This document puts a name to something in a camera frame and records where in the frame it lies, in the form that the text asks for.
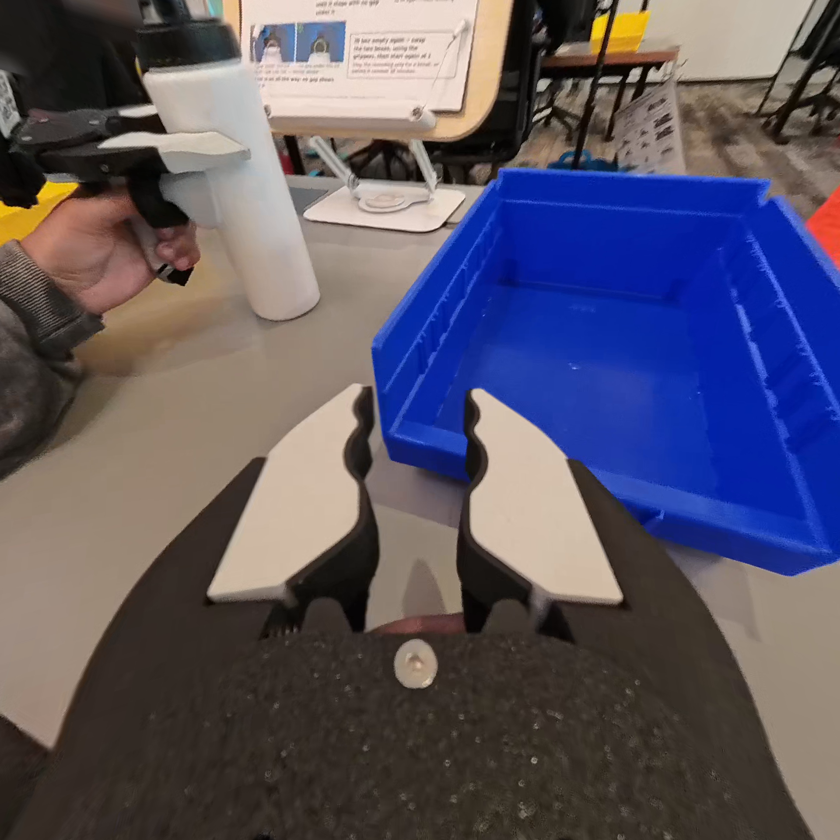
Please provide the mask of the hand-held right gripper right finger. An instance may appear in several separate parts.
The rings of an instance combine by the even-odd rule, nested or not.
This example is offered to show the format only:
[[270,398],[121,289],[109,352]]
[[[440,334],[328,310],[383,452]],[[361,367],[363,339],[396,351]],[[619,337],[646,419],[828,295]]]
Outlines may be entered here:
[[624,594],[562,448],[484,389],[465,396],[466,471],[457,573],[465,623],[501,602],[540,629],[561,604],[619,607]]

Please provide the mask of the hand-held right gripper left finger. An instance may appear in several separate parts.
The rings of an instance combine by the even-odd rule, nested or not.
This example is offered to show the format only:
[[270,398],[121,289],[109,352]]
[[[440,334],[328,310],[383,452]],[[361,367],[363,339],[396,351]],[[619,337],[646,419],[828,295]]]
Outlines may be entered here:
[[380,534],[365,479],[373,390],[351,384],[268,453],[206,590],[213,604],[266,602],[302,628],[316,602],[362,633]]

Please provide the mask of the black bottle lid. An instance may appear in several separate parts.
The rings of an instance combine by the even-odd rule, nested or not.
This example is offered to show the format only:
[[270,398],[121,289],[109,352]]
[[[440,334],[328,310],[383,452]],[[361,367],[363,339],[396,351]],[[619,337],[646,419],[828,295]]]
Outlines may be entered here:
[[148,24],[138,32],[142,72],[241,60],[237,36],[217,17]]

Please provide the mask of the yellow plastic bin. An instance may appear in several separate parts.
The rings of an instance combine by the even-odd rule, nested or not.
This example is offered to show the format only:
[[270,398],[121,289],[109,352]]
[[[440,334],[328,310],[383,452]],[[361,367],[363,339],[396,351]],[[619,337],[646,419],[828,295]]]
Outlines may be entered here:
[[28,236],[47,215],[76,191],[75,182],[47,182],[38,193],[31,207],[18,207],[1,203],[1,245]]
[[[598,55],[602,50],[609,17],[609,14],[602,14],[593,20],[590,36],[590,51],[593,55]],[[607,41],[606,53],[637,52],[644,40],[649,19],[650,10],[648,9],[636,13],[616,14],[610,38]]]

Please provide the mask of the white plastic bottle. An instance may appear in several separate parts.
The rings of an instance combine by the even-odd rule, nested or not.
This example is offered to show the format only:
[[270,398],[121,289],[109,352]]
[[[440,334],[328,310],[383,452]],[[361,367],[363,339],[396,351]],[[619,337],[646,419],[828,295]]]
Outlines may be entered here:
[[163,195],[219,231],[256,315],[278,322],[308,313],[320,288],[250,66],[150,69],[143,85],[167,137],[203,146],[175,152],[182,171],[161,180]]

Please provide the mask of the blue plastic bin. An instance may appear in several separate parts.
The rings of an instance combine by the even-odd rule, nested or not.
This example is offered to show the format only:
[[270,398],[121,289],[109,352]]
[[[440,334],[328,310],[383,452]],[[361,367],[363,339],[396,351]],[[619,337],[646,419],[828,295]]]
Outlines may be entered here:
[[660,539],[837,562],[838,270],[768,190],[500,171],[373,340],[391,459],[466,480],[481,388]]

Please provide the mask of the person's left hand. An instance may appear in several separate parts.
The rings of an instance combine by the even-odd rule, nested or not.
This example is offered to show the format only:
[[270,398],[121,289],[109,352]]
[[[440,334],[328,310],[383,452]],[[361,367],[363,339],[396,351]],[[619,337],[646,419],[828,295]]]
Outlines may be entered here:
[[136,298],[155,279],[132,226],[124,187],[76,191],[20,241],[22,250],[83,310],[101,316]]

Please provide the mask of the printed instruction sheet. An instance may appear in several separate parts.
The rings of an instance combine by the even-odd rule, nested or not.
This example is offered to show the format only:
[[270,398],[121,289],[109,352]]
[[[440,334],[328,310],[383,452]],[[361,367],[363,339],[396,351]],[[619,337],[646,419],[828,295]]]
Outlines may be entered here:
[[282,118],[410,120],[463,106],[477,1],[243,1],[241,50]]

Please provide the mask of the wooden instruction board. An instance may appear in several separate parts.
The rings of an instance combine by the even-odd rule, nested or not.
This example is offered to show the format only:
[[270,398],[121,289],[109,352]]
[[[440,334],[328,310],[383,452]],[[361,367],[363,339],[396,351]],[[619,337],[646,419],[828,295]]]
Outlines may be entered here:
[[[255,75],[241,49],[239,3],[222,2],[224,19],[232,26],[238,37],[243,62],[250,66]],[[511,22],[512,2],[480,1],[478,4],[463,106],[457,112],[436,113],[436,128],[424,140],[452,141],[465,138],[478,128],[496,100]],[[269,118],[268,122],[273,132],[282,133],[272,129]]]

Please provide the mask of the blue bag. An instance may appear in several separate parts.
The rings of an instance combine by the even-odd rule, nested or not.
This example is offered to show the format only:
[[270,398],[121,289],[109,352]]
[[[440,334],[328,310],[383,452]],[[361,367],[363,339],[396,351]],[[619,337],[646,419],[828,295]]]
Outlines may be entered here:
[[593,156],[588,150],[580,155],[574,150],[564,152],[559,159],[547,164],[552,171],[619,172],[621,168],[615,159],[607,160]]

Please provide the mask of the person's dark clothing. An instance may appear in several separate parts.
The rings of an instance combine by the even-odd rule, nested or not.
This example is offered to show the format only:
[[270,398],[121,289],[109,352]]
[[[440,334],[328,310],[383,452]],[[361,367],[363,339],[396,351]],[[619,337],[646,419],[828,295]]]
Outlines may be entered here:
[[14,823],[49,761],[49,750],[1,716],[2,833]]

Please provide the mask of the hanging paper sign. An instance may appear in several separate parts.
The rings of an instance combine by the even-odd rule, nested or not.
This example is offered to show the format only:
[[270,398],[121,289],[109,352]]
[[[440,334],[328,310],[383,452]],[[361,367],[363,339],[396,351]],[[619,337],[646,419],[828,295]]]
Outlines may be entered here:
[[648,88],[616,116],[616,163],[636,174],[686,175],[677,84]]

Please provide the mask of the orange traffic cone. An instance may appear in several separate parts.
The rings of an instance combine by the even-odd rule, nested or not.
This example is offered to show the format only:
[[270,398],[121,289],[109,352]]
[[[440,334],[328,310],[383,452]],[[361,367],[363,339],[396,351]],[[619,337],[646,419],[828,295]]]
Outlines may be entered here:
[[836,267],[839,267],[839,195],[838,187],[805,223]]

